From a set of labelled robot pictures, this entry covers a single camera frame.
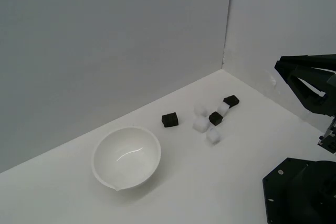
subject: ceramic bowl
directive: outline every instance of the ceramic bowl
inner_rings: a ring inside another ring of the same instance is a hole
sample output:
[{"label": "ceramic bowl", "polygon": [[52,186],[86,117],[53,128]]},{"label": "ceramic bowl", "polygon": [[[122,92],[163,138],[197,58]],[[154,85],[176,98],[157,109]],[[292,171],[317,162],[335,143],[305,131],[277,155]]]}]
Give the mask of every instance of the ceramic bowl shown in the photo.
[{"label": "ceramic bowl", "polygon": [[100,183],[119,191],[149,179],[160,158],[160,143],[152,132],[125,127],[111,132],[96,146],[91,166]]}]

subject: white floor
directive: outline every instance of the white floor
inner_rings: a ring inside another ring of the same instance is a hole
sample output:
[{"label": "white floor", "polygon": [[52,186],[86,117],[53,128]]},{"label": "white floor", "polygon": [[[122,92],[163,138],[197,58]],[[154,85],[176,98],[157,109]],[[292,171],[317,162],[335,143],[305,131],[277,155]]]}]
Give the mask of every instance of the white floor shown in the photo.
[{"label": "white floor", "polygon": [[[208,145],[192,129],[193,105],[209,112],[235,94],[240,104]],[[176,112],[178,127],[161,115]],[[139,125],[159,139],[162,159],[143,186],[116,192],[94,178],[95,144],[116,127]],[[266,223],[262,178],[286,157],[332,160],[320,131],[219,70],[0,174],[0,223]]]}]

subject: white block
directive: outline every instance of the white block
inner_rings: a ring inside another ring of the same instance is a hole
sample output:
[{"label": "white block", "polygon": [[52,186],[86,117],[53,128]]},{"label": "white block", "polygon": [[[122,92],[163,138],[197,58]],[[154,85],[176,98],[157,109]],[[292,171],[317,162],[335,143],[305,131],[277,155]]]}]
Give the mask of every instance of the white block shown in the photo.
[{"label": "white block", "polygon": [[194,105],[194,112],[198,116],[206,116],[207,115],[206,108],[201,104]]},{"label": "white block", "polygon": [[204,133],[207,131],[207,129],[209,128],[210,126],[210,121],[203,117],[203,116],[199,116],[198,118],[196,118],[196,120],[194,121],[194,124],[193,124],[193,129],[201,132],[201,133]]},{"label": "white block", "polygon": [[221,139],[221,135],[215,128],[211,128],[206,133],[206,139],[212,144],[217,144]]},{"label": "white block", "polygon": [[225,116],[229,108],[230,108],[230,105],[226,104],[225,102],[222,102],[221,105],[218,107],[217,112],[221,116]]}]

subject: white wall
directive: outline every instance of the white wall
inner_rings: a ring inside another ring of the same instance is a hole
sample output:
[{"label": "white wall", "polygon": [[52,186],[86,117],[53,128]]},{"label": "white wall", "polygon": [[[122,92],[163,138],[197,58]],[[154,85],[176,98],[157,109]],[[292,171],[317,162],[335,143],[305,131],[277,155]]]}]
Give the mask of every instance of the white wall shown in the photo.
[{"label": "white wall", "polygon": [[0,0],[0,172],[220,69],[228,2]]},{"label": "white wall", "polygon": [[[283,55],[336,54],[335,0],[231,0],[223,68],[324,131],[275,71]],[[274,88],[272,77],[276,80]]]}]

